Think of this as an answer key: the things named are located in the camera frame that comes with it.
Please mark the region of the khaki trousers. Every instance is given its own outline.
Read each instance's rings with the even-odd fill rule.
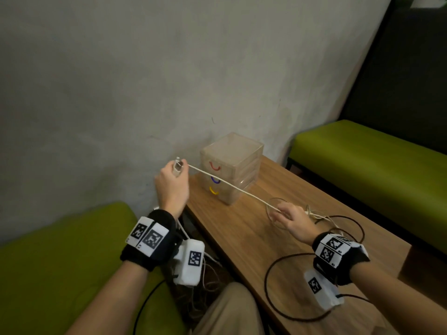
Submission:
[[[252,294],[232,282],[209,307],[193,335],[264,335]]]

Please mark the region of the hand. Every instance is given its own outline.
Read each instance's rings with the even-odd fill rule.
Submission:
[[[272,217],[282,223],[298,241],[312,246],[315,238],[322,232],[312,222],[304,209],[289,202],[279,203],[277,208],[282,213],[274,211],[271,213]]]
[[[185,159],[183,161],[182,173],[175,177],[172,167],[175,161],[160,170],[155,177],[155,188],[157,190],[158,204],[160,209],[166,210],[174,219],[178,219],[190,196],[190,185],[188,181],[189,166]]]

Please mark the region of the table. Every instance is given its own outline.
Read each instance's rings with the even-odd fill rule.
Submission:
[[[275,227],[266,214],[265,205],[242,194],[228,206],[200,187],[200,174],[190,177],[190,199],[187,211],[195,219],[198,228],[213,244],[225,253],[232,269],[240,275],[260,306],[271,317],[275,326],[289,334],[370,334],[380,322],[380,313],[371,304],[355,298],[345,298],[345,303],[325,319],[303,323],[290,321],[275,312],[264,293],[264,276],[273,261],[289,254],[312,252],[312,249],[296,241],[287,231]],[[386,231],[371,220],[302,180],[272,160],[262,157],[259,178],[250,193],[267,201],[280,197],[288,202],[326,215],[345,215],[358,221],[365,230],[365,245],[373,262],[397,277],[410,245]],[[360,239],[362,233],[353,222],[338,218],[340,228]],[[321,231],[332,225],[322,221]],[[284,260],[271,271],[268,292],[272,302],[283,313],[301,318],[322,314],[313,297],[304,272],[312,268],[312,256],[298,256]],[[364,296],[354,284],[340,287],[342,293]]]

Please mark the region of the person's left arm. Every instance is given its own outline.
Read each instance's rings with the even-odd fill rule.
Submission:
[[[183,163],[183,171],[178,177],[172,174],[174,161],[155,177],[160,209],[170,213],[174,219],[178,219],[189,197],[189,168],[186,160]],[[148,273],[140,265],[123,261],[66,335],[126,334]]]

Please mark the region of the forearm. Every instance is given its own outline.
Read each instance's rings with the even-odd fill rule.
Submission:
[[[147,277],[146,269],[124,261],[66,335],[125,334]]]
[[[447,311],[371,262],[349,272],[353,283],[401,334],[447,334]]]

